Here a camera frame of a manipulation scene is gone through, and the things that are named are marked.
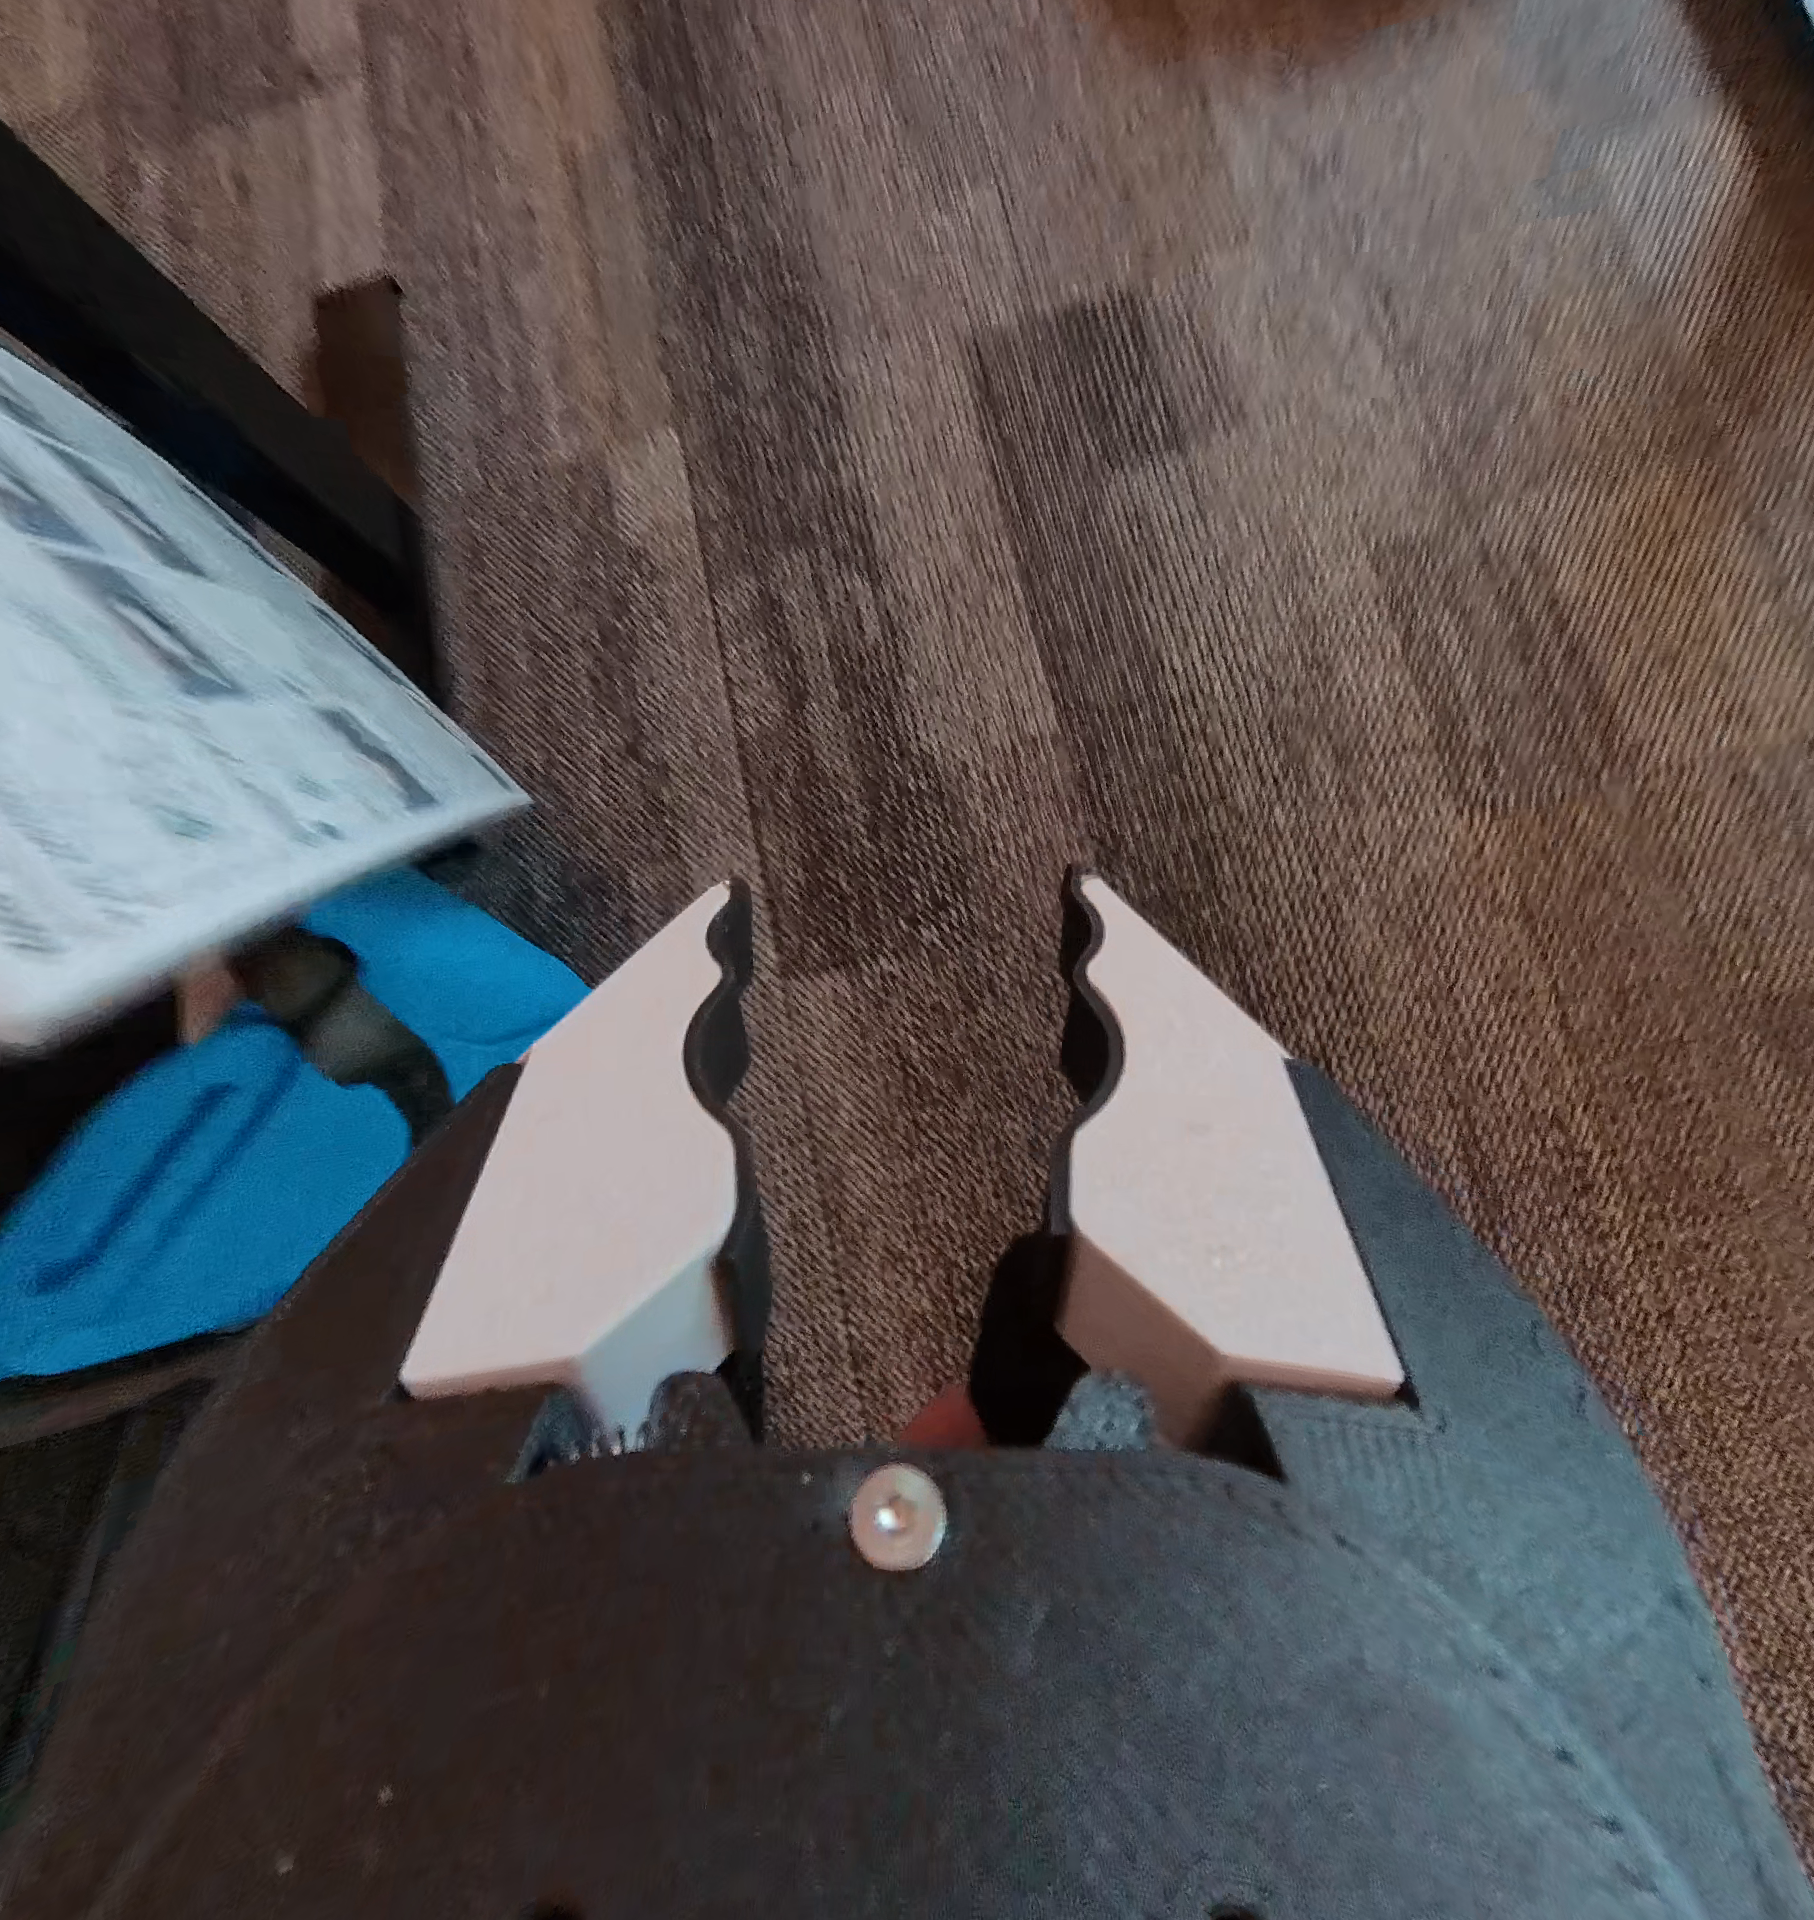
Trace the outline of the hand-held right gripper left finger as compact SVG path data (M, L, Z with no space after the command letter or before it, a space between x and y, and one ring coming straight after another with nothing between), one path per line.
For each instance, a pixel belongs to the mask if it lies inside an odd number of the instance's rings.
M720 1375L766 1422L772 1250L730 1104L751 1068L753 901L716 883L544 1033L398 1370L417 1401L558 1386L638 1440Z

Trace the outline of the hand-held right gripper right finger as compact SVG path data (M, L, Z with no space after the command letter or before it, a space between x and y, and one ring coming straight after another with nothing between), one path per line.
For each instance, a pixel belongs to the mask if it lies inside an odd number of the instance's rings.
M1402 1401L1295 1057L1094 870L1069 869L1063 913L1075 1110L982 1308L990 1440L1044 1444L1095 1375L1182 1452L1274 1452L1264 1389Z

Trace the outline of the bright blue bag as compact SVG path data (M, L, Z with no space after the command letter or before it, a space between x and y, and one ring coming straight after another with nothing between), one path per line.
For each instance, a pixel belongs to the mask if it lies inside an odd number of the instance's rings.
M407 869L304 923L353 953L456 1096L587 996L560 959ZM331 1081L240 1006L110 1093L0 1215L0 1381L262 1319L411 1150L387 1093Z

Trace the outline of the black metal bar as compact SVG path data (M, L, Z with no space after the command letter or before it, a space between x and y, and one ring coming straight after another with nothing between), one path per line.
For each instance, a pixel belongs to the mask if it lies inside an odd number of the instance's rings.
M443 699L417 509L0 119L0 328L333 573Z

